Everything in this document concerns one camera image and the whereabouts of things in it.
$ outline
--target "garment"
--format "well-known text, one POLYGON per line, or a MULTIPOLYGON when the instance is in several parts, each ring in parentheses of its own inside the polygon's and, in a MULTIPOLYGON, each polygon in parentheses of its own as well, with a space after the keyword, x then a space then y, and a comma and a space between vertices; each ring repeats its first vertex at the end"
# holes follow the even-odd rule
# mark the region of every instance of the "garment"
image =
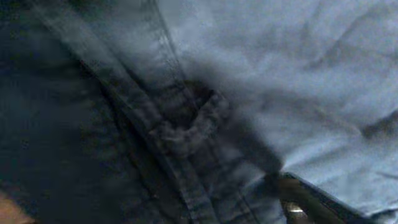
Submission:
POLYGON ((2 163, 1 170, 18 170, 2 174, 6 182, 30 177, 17 185, 27 185, 26 192, 38 198, 27 207, 38 207, 43 220, 284 223, 264 178, 280 170, 298 174, 363 215, 395 209, 393 179, 377 175, 394 175, 395 136, 363 138, 367 126, 396 108, 395 52, 382 44, 394 43, 394 2, 29 2, 26 17, 12 9, 2 19, 3 32, 15 29, 3 42, 2 73, 12 75, 2 76, 8 96, 1 106, 7 149, 2 159, 15 160, 2 163), (387 7, 388 18, 380 20, 387 7), (364 49, 370 40, 356 37, 375 21, 383 21, 381 31, 388 35, 364 49), (357 23, 359 30, 349 28, 357 23), (222 94, 199 97, 185 80, 200 80, 222 94), (30 125, 20 133, 24 124, 30 125), (380 139, 391 150, 375 154, 380 139), (360 147, 365 150, 355 152, 360 147), (148 155, 157 172, 143 172, 126 154, 148 155), (370 169, 372 157, 388 169, 370 169), (21 164, 56 168, 22 172, 21 164), (148 176, 166 187, 153 187, 148 176), (354 177, 371 186, 364 192, 375 194, 362 197, 358 184, 347 193, 353 183, 347 180, 354 177), (43 194, 40 185, 55 180, 43 194), (375 180, 379 188, 369 184, 375 180), (162 204, 165 194, 156 190, 175 195, 170 199, 177 208, 162 204), (79 215, 54 206, 64 200, 69 213, 79 215))

